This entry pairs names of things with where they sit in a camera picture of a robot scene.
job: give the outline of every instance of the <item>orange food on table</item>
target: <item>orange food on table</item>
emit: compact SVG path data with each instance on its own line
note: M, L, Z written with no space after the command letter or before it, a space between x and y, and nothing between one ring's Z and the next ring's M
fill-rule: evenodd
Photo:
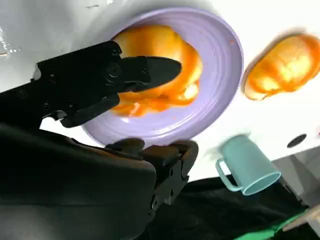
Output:
M244 94L263 100L281 92L294 92L320 70L320 40L300 34L279 42L249 73Z
M113 39L121 49L121 57L155 56L181 63L180 74L172 81L142 92L119 93L120 104L112 110L120 116L141 117L172 107L191 104L199 93L203 64L197 51L170 27L148 25L126 29Z

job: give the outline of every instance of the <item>purple plate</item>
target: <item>purple plate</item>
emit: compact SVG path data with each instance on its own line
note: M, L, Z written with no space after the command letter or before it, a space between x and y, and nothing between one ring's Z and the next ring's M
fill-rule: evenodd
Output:
M120 26L110 34L110 39L130 26L151 24L172 27L200 54L203 72L199 94L187 107L143 117L119 117L107 111L84 124L86 132L103 145L128 137L141 138L146 146L190 139L222 114L240 84L244 66L242 47L235 32L220 17L189 7L153 10Z

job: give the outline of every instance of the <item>green object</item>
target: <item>green object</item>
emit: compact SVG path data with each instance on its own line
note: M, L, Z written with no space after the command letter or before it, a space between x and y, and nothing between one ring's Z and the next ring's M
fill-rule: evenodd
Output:
M243 195L252 195L269 187L281 176L281 172L246 135L229 139L222 145L221 152L223 158L216 162L215 167L230 191L242 191ZM237 186L228 180L221 169L221 162L225 162Z
M299 213L298 215L295 215L288 220L280 223L280 224L275 224L272 225L270 228L261 230L261 231L256 231L256 232L249 232L246 233L245 235L242 235L240 237L235 238L234 240L266 240L272 238L280 229L282 229L285 225L291 223L292 221L296 220L300 216L305 214L304 212Z

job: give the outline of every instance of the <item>black fabric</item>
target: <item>black fabric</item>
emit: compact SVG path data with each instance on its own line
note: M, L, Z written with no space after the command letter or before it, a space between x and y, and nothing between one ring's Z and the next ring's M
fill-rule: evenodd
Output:
M304 209L280 183L244 196L227 190L220 178L208 178L188 183L173 205L163 204L138 240L230 240Z

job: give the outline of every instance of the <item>white table surface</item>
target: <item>white table surface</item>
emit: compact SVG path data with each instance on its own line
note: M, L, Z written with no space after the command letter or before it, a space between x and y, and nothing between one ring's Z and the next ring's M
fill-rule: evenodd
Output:
M105 29L172 6L196 7L225 19L241 41L245 67L284 32L305 30L320 36L318 0L0 0L0 53L8 52L0 56L0 91L28 82L36 62L103 42ZM221 117L193 138L200 150L190 180L217 176L217 149L237 134L250 133L271 160L320 145L319 103L320 75L297 92L262 102L248 100L239 89ZM41 128L98 146L81 127L66 129L45 119ZM287 148L304 133L305 141Z

